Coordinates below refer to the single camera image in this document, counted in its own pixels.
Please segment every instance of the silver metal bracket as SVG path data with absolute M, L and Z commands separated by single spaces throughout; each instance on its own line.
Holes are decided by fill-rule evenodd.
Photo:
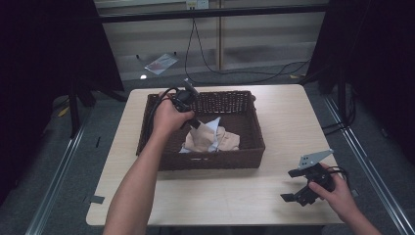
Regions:
M 323 159 L 327 158 L 329 155 L 333 154 L 334 152 L 334 150 L 329 149 L 318 153 L 304 155 L 300 158 L 298 169 L 305 169 L 314 166 L 320 163 L 320 161 L 322 161 Z

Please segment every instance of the person's right arm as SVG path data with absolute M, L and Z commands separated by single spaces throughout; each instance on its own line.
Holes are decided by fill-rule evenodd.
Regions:
M 354 234 L 381 234 L 357 207 L 346 182 L 337 174 L 332 174 L 332 177 L 336 185 L 333 192 L 327 191 L 315 182 L 310 182 L 308 187 L 329 203 L 330 207 L 351 228 Z

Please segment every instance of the hand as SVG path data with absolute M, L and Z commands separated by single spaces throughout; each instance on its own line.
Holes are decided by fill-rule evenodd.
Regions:
M 193 111 L 186 113 L 178 112 L 167 97 L 169 97 L 168 94 L 156 110 L 153 133 L 169 135 L 179 129 L 186 120 L 191 119 L 195 115 Z
M 360 210 L 354 202 L 346 182 L 338 174 L 331 174 L 331 176 L 336 187 L 333 192 L 327 191 L 315 182 L 310 182 L 308 187 L 322 199 L 327 200 L 330 207 L 338 214 L 339 218 L 342 221 L 347 222 L 351 216 L 360 213 Z

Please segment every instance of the wooden table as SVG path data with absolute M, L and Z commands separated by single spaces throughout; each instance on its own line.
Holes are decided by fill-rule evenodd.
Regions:
M 341 223 L 326 202 L 302 207 L 285 203 L 284 193 L 305 186 L 303 177 L 287 173 L 300 156 L 329 149 L 302 86 L 198 87 L 204 91 L 251 90 L 265 142 L 256 169 L 161 171 L 149 225 L 320 225 Z M 104 203 L 91 204 L 86 221 L 103 225 L 119 183 L 135 159 L 148 94 L 165 89 L 133 90 L 115 134 L 95 195 Z M 337 165 L 333 156 L 323 163 Z

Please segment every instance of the beige cloth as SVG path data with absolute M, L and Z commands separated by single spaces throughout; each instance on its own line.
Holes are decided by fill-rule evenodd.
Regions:
M 217 127 L 216 139 L 217 143 L 214 143 L 214 130 L 201 123 L 197 129 L 192 127 L 182 147 L 193 152 L 208 152 L 209 149 L 210 151 L 212 149 L 214 151 L 239 150 L 240 136 L 226 132 L 223 126 Z

